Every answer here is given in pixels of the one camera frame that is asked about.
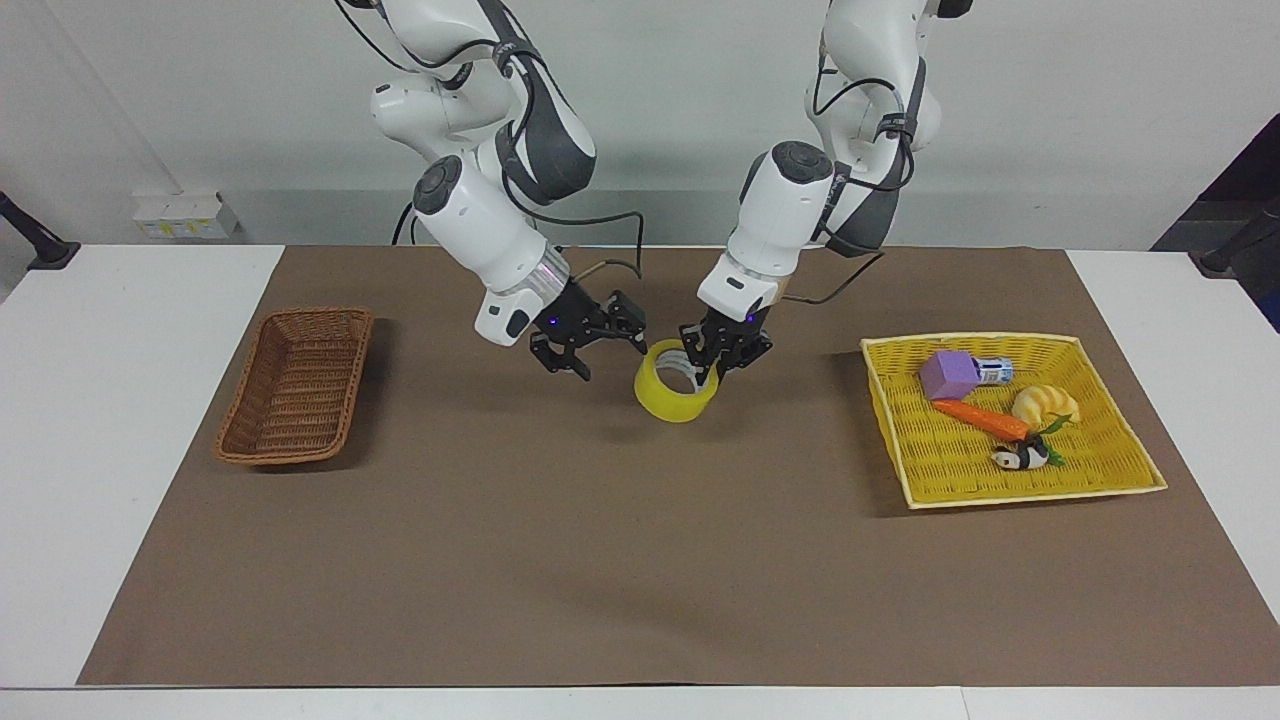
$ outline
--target yellow woven tray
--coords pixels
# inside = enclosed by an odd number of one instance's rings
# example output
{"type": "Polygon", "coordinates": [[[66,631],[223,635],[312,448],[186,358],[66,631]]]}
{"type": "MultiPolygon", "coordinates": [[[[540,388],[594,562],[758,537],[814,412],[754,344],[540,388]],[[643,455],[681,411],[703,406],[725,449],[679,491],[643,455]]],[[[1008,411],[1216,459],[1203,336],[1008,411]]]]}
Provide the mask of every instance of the yellow woven tray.
{"type": "Polygon", "coordinates": [[[1147,450],[1120,415],[1079,338],[1027,333],[950,333],[864,340],[876,419],[911,509],[995,505],[1165,489],[1147,450]],[[1014,361],[1014,382],[979,387],[965,402],[1009,413],[1018,392],[1057,386],[1080,404],[1080,423],[1047,436],[1062,468],[1001,470],[987,433],[929,405],[916,373],[938,350],[1014,361]]]}

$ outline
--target table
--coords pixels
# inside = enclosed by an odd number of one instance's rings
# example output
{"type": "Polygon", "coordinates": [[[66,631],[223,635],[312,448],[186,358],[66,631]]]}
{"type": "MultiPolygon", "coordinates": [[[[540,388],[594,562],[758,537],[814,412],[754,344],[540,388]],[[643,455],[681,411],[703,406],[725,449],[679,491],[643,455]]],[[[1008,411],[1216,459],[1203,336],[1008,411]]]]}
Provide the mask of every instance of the table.
{"type": "MultiPolygon", "coordinates": [[[[1280,688],[64,689],[280,252],[90,246],[0,306],[0,687],[41,688],[5,691],[0,715],[1270,717],[1280,707],[1280,688]]],[[[1280,487],[1267,482],[1267,420],[1280,406],[1280,336],[1238,286],[1204,281],[1184,256],[1070,258],[1275,614],[1280,487]]]]}

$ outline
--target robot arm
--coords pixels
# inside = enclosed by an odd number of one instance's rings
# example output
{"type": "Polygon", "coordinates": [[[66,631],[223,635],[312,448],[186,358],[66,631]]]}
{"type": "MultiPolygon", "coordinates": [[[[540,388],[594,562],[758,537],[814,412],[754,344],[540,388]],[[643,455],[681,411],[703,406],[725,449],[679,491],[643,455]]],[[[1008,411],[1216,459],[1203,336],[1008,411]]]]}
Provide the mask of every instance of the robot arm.
{"type": "Polygon", "coordinates": [[[782,142],[751,167],[737,228],[698,288],[707,315],[681,328],[699,382],[713,368],[722,377],[745,368],[773,346],[763,323],[806,245],[826,234],[826,246],[846,258],[879,252],[897,192],[914,173],[913,149],[938,126],[920,56],[927,23],[964,14],[969,1],[832,0],[818,83],[805,99],[823,150],[782,142]],[[827,76],[845,82],[823,100],[827,76]]]}
{"type": "Polygon", "coordinates": [[[431,164],[413,209],[484,283],[476,332],[511,346],[536,325],[539,361],[584,379],[590,370],[576,350],[596,340],[628,340],[644,352],[643,311],[617,292],[604,307],[591,300],[516,204],[547,205],[586,187],[595,145],[515,15],[499,0],[347,3],[376,9],[417,70],[379,86],[371,110],[384,135],[431,164]]]}

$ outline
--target purple cube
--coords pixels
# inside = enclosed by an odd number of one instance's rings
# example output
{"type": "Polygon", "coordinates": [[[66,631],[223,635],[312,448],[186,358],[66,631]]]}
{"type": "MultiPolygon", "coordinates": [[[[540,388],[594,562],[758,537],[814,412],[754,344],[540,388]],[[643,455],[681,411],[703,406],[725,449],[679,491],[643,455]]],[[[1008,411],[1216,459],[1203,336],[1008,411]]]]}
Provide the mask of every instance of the purple cube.
{"type": "Polygon", "coordinates": [[[979,384],[973,355],[940,350],[920,368],[920,384],[929,400],[964,400],[979,384]]]}

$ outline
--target yellow tape roll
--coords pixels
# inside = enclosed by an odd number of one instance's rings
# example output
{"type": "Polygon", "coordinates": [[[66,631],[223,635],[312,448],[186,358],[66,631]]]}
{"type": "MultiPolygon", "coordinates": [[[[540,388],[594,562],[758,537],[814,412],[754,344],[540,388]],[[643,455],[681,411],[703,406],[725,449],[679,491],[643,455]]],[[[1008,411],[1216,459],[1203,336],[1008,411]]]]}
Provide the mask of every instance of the yellow tape roll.
{"type": "Polygon", "coordinates": [[[664,340],[654,343],[649,348],[649,354],[644,356],[640,369],[636,370],[636,400],[659,420],[687,423],[703,414],[707,404],[716,397],[716,391],[719,389],[719,378],[714,369],[708,373],[707,382],[701,387],[698,386],[696,373],[698,369],[689,361],[685,346],[678,340],[664,340]],[[684,373],[698,389],[691,393],[671,389],[658,377],[659,369],[684,373]]]}

